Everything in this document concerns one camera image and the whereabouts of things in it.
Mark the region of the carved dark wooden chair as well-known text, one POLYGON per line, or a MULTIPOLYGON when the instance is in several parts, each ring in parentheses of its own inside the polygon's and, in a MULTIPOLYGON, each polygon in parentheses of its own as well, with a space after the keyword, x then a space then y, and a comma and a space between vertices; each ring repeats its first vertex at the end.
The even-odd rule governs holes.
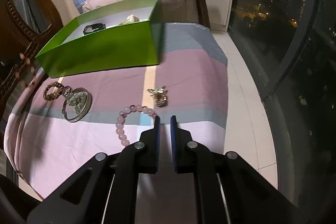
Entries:
POLYGON ((7 101, 28 68, 19 57, 22 53, 31 62, 48 41, 63 28, 61 17, 51 0, 35 0, 47 21, 43 32, 34 31, 26 24, 13 0, 1 0, 1 115, 7 101))

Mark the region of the silver bangle with jade charms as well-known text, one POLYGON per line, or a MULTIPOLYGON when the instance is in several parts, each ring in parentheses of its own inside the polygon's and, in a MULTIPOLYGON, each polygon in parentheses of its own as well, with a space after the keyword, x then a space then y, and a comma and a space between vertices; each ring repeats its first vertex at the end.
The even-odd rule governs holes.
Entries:
POLYGON ((62 113, 70 123, 75 123, 84 118, 91 107, 92 95, 84 88, 71 88, 66 86, 62 91, 64 103, 62 113))

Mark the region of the green cardboard box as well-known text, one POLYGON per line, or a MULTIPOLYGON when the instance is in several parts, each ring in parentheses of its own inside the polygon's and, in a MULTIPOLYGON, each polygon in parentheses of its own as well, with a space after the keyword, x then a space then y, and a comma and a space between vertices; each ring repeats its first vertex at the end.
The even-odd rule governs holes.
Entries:
POLYGON ((52 78, 110 69, 157 65, 162 44, 159 0, 124 0, 72 19, 37 54, 52 78), (140 21, 118 26, 134 14, 140 21), (106 29, 88 35, 84 27, 103 23, 106 29))

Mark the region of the black wristwatch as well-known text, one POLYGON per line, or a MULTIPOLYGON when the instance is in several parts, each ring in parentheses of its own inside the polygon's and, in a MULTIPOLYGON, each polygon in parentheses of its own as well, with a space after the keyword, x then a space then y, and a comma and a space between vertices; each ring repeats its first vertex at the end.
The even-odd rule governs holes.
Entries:
POLYGON ((106 26, 103 23, 90 24, 84 27, 83 34, 88 35, 104 29, 106 29, 106 26))

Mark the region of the cream white wristwatch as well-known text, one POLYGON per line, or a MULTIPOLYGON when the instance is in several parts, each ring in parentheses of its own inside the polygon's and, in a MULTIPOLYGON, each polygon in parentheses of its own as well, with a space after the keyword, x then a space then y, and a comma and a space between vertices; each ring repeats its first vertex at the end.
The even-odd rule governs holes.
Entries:
POLYGON ((131 14, 127 17, 126 20, 119 23, 118 26, 123 26, 123 25, 126 25, 126 24, 131 24, 131 23, 135 23, 135 22, 139 22, 139 21, 140 21, 140 19, 139 19, 138 16, 136 16, 134 14, 131 14))

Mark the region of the pink plaid bedsheet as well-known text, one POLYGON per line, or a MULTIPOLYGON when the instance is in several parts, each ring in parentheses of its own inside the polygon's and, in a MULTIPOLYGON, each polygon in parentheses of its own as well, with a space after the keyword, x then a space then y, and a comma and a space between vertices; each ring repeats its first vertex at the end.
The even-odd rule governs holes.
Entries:
POLYGON ((39 69, 7 116, 4 151, 18 175, 47 197, 98 152, 121 152, 159 116, 164 129, 175 115, 193 139, 223 153, 228 111, 227 58, 209 29, 168 23, 159 65, 67 76, 60 83, 92 95, 88 114, 65 120, 63 98, 43 98, 52 83, 39 69), (167 105, 155 107, 147 89, 165 86, 167 105))

